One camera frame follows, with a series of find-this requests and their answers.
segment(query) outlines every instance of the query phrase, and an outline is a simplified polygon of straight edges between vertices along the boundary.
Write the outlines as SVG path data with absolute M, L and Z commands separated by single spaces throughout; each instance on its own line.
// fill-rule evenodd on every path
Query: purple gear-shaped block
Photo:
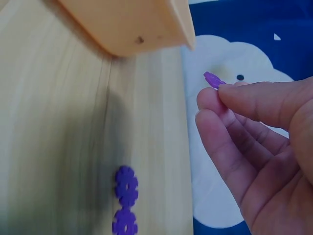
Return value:
M 115 195 L 123 207 L 132 207 L 138 199 L 138 179 L 134 175 L 129 166 L 121 166 L 115 174 Z
M 216 89 L 219 88 L 219 85 L 226 84 L 221 79 L 219 79 L 219 77 L 217 77 L 216 75 L 210 72 L 205 72 L 204 77 L 205 77 L 205 80 L 210 84 L 210 86 Z
M 128 208 L 122 208 L 115 213 L 112 223 L 112 233 L 117 235 L 135 235 L 138 226 L 135 224 L 136 216 Z

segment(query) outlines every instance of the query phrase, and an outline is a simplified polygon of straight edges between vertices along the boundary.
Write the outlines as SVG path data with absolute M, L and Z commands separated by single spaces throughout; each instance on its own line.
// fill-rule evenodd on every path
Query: hand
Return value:
M 313 78 L 206 88 L 197 103 L 202 143 L 251 232 L 312 234 Z

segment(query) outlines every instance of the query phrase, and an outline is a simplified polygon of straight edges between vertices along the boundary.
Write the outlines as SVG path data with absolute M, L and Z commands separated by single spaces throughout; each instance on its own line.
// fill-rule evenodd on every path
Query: blue background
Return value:
M 219 0 L 190 5 L 190 10 L 196 36 L 253 44 L 293 80 L 313 76 L 313 0 Z M 194 219 L 194 235 L 249 234 L 245 222 L 214 229 Z

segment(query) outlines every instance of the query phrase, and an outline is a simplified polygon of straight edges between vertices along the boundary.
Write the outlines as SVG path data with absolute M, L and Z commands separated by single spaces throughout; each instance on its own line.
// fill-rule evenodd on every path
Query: finger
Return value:
M 233 143 L 220 118 L 211 110 L 201 110 L 196 125 L 208 155 L 240 205 L 257 172 Z
M 289 129 L 298 109 L 313 98 L 311 79 L 261 82 L 245 86 L 220 85 L 222 102 L 235 113 L 269 126 Z
M 234 113 L 223 105 L 215 89 L 206 88 L 200 91 L 197 104 L 199 109 L 212 110 L 219 116 L 239 151 L 257 171 L 273 156 L 243 127 Z
M 258 173 L 240 207 L 241 213 L 250 227 L 267 202 L 285 187 L 298 171 L 299 165 L 289 146 L 288 150 L 271 158 Z
M 260 122 L 253 121 L 239 114 L 235 114 L 242 126 L 273 155 L 281 153 L 288 145 L 289 139 L 272 131 Z
M 313 184 L 313 78 L 240 87 L 221 85 L 219 95 L 234 112 L 289 130 L 298 163 Z

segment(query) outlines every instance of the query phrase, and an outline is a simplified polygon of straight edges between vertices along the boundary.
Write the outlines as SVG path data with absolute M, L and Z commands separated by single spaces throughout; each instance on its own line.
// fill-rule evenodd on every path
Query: wooden board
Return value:
M 53 1 L 0 11 L 0 234 L 111 234 L 114 172 L 140 235 L 191 235 L 179 48 L 105 54 Z

